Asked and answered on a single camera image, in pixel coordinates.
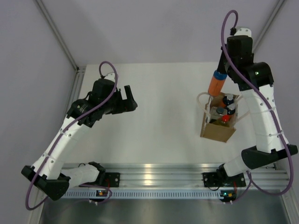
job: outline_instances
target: bottle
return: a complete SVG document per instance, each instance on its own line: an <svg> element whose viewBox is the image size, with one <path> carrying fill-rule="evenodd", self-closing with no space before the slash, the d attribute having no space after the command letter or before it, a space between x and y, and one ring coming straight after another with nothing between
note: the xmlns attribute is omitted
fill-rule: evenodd
<svg viewBox="0 0 299 224"><path fill-rule="evenodd" d="M231 118L231 116L235 113L235 103L228 105L225 109L227 109L228 116Z"/></svg>
<svg viewBox="0 0 299 224"><path fill-rule="evenodd" d="M213 125L220 125L220 126L224 126L224 127L229 127L228 121L229 121L229 116L228 115L224 115L221 118L218 118L213 123Z"/></svg>
<svg viewBox="0 0 299 224"><path fill-rule="evenodd" d="M228 105L231 105L234 103L234 95L233 94L225 94L225 96L222 98L222 101L220 102L220 107L227 107Z"/></svg>
<svg viewBox="0 0 299 224"><path fill-rule="evenodd" d="M210 110L211 114L211 120L210 123L215 122L218 118L221 118L223 115L227 114L227 109L224 109L223 107L216 107L213 106Z"/></svg>
<svg viewBox="0 0 299 224"><path fill-rule="evenodd" d="M220 94L227 76L227 74L221 74L217 71L214 72L209 89L207 91L210 96L216 97Z"/></svg>

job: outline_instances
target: white wall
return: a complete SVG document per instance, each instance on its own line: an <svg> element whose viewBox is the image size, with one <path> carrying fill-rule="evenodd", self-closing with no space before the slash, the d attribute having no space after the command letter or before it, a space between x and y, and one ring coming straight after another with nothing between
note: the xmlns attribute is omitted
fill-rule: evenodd
<svg viewBox="0 0 299 224"><path fill-rule="evenodd" d="M80 65L215 62L226 13L256 37L277 0L44 0Z"/></svg>
<svg viewBox="0 0 299 224"><path fill-rule="evenodd" d="M288 0L270 28L256 62L267 62L274 76L275 100L282 128L291 144L299 146L299 1ZM299 155L293 156L293 188L299 199ZM289 170L287 160L283 167Z"/></svg>
<svg viewBox="0 0 299 224"><path fill-rule="evenodd" d="M0 30L0 223L22 224L21 169L55 136L75 73L33 1L1 1Z"/></svg>

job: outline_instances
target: gray floor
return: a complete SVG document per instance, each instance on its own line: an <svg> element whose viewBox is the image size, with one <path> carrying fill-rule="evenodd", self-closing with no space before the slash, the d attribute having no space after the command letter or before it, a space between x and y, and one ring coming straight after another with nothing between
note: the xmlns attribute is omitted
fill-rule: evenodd
<svg viewBox="0 0 299 224"><path fill-rule="evenodd" d="M77 200L47 203L56 215ZM55 220L45 209L39 224L287 224L281 197L250 191L236 204L204 200L111 200L95 206L87 201L74 204Z"/></svg>

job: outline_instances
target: white bottle cap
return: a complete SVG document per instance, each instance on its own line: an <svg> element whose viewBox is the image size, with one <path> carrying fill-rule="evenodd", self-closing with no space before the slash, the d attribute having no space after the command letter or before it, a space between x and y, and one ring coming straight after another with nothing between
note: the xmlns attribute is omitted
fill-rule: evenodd
<svg viewBox="0 0 299 224"><path fill-rule="evenodd" d="M231 111L233 111L235 109L235 104L231 104L231 105L228 105L228 109L230 109Z"/></svg>
<svg viewBox="0 0 299 224"><path fill-rule="evenodd" d="M233 94L226 94L225 96L228 100L232 100L234 98Z"/></svg>

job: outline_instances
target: cardboard box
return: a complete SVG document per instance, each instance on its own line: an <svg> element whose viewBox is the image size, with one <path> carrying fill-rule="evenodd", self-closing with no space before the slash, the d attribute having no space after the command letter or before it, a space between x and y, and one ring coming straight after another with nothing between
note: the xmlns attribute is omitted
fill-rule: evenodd
<svg viewBox="0 0 299 224"><path fill-rule="evenodd" d="M220 93L219 96L210 97L209 102L206 104L206 110L210 111L213 106L218 106L224 97L225 93ZM234 100L237 100L239 95L234 95ZM236 105L235 113L229 120L229 127L214 125L209 123L209 117L204 114L201 126L200 136L206 139L211 139L215 141L227 142L229 138L235 133L236 129L234 128L238 112L238 105Z"/></svg>

